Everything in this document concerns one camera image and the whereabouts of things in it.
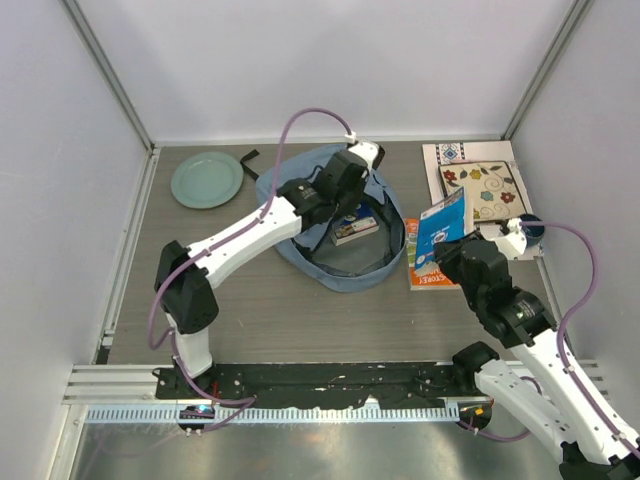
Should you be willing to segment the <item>dark blue ceramic mug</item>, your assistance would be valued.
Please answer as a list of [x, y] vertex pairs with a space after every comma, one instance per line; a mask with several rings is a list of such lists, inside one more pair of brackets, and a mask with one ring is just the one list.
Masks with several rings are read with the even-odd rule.
[[532, 248], [538, 245], [545, 235], [545, 226], [542, 220], [538, 216], [529, 213], [520, 215], [519, 220], [527, 241], [527, 247]]

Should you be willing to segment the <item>patterned white placemat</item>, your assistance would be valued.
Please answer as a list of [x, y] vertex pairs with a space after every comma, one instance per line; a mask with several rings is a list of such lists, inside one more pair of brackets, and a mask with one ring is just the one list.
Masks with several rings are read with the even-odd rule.
[[501, 221], [532, 212], [510, 142], [425, 144], [422, 152], [431, 201], [465, 187], [483, 235], [495, 236]]

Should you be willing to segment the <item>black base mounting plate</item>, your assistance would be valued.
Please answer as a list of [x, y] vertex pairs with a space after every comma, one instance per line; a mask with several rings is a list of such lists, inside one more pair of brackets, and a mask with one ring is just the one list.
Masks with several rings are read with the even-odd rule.
[[218, 363], [189, 381], [180, 368], [157, 367], [159, 400], [208, 400], [261, 409], [359, 409], [375, 399], [384, 409], [440, 407], [447, 398], [480, 397], [471, 377], [449, 363]]

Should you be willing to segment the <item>pale green round plate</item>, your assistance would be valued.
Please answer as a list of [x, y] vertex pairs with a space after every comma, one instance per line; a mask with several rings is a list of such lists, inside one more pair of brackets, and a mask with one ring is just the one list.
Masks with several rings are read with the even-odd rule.
[[243, 179], [239, 160], [223, 152], [208, 151], [184, 160], [172, 175], [170, 189], [184, 207], [212, 209], [233, 199]]

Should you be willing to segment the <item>light blue treehouse book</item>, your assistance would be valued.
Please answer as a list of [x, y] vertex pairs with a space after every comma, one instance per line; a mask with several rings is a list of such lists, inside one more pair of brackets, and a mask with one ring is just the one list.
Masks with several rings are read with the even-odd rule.
[[424, 211], [419, 218], [414, 270], [430, 274], [437, 267], [435, 245], [459, 240], [473, 227], [473, 214], [466, 188], [459, 187], [446, 198]]

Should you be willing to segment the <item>dark blue treehouse book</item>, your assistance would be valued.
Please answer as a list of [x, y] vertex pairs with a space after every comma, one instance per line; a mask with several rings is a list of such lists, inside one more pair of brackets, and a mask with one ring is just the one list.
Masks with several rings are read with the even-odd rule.
[[350, 241], [359, 239], [379, 229], [371, 206], [363, 201], [358, 204], [356, 210], [344, 217], [331, 233], [334, 245], [341, 246]]

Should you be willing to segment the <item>floral square ceramic plate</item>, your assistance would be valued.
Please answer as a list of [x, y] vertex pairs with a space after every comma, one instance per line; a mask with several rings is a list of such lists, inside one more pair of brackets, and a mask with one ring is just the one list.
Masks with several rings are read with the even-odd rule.
[[528, 212], [508, 162], [451, 163], [440, 165], [438, 174], [446, 196], [466, 188], [476, 223], [497, 223]]

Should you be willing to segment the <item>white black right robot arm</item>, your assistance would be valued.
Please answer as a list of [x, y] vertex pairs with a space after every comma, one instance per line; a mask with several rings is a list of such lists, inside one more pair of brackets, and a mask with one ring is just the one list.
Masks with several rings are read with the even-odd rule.
[[638, 478], [638, 432], [571, 359], [541, 301], [514, 286], [499, 246], [473, 233], [437, 244], [435, 260], [461, 286], [483, 328], [537, 382], [525, 383], [496, 351], [476, 342], [453, 357], [455, 389], [465, 395], [480, 391], [503, 406], [547, 448], [564, 479]]

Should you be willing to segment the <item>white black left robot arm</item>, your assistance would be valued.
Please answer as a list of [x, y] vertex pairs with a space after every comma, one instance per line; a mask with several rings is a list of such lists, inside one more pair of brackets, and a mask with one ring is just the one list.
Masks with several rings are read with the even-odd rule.
[[204, 241], [173, 241], [161, 255], [154, 305], [173, 328], [179, 388], [205, 397], [213, 385], [208, 328], [219, 313], [214, 290], [244, 264], [310, 228], [355, 210], [366, 183], [384, 157], [375, 143], [358, 142], [335, 152], [311, 178], [278, 187], [255, 212]]

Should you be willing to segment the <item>light blue student backpack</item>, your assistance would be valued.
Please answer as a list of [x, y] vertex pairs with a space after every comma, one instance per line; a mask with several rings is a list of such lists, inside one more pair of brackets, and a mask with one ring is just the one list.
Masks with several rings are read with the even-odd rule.
[[[283, 161], [278, 186], [294, 178], [309, 177], [312, 181], [317, 170], [346, 147], [344, 144], [324, 145]], [[241, 158], [240, 164], [244, 173], [254, 180], [257, 202], [261, 206], [271, 193], [274, 168], [263, 174], [250, 169], [245, 162], [258, 154], [254, 149]], [[406, 244], [400, 202], [390, 184], [374, 171], [359, 203], [369, 207], [378, 224], [376, 232], [338, 246], [333, 242], [332, 234], [346, 225], [346, 217], [334, 218], [276, 244], [275, 250], [305, 275], [339, 293], [360, 292], [382, 283], [399, 264]]]

